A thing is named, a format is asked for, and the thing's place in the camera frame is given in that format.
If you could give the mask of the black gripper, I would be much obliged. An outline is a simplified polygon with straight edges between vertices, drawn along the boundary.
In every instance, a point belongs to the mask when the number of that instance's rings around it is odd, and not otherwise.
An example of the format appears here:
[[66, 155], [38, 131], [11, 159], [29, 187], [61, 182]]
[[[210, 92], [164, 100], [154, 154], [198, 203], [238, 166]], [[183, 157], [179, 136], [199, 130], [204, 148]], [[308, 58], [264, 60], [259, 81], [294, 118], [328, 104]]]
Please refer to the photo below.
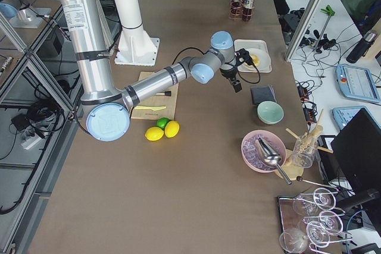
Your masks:
[[233, 83], [233, 88], [235, 93], [238, 93], [242, 90], [242, 85], [240, 81], [237, 79], [236, 75], [238, 73], [238, 68], [232, 64], [223, 64], [220, 67], [220, 72], [223, 77], [229, 80], [229, 82]]

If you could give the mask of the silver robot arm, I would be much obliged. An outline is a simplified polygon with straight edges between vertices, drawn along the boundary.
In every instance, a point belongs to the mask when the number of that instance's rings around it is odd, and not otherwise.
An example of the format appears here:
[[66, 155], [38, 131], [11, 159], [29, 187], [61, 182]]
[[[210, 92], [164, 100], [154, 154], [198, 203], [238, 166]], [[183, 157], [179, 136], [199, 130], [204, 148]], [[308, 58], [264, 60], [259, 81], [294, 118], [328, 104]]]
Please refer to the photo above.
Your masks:
[[[133, 108], [188, 77], [206, 84], [219, 71], [235, 91], [241, 90], [236, 73], [242, 53], [235, 51], [233, 39], [225, 31], [212, 35], [210, 48], [200, 57], [187, 57], [120, 90], [115, 87], [111, 73], [99, 0], [58, 1], [63, 6], [82, 78], [84, 93], [81, 103], [86, 129], [97, 140], [109, 142], [119, 139], [129, 128]], [[154, 65], [158, 39], [149, 37], [143, 28], [138, 0], [115, 0], [115, 4], [122, 27], [117, 61], [121, 64]]]

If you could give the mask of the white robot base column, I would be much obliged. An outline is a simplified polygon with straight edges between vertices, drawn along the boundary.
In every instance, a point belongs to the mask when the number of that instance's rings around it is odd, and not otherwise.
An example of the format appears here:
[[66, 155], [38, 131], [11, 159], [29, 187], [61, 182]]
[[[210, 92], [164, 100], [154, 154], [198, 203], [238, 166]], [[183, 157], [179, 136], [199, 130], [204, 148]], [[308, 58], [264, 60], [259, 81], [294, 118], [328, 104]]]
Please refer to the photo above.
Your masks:
[[143, 27], [138, 0], [114, 0], [122, 31], [116, 64], [155, 65], [159, 38], [151, 38]]

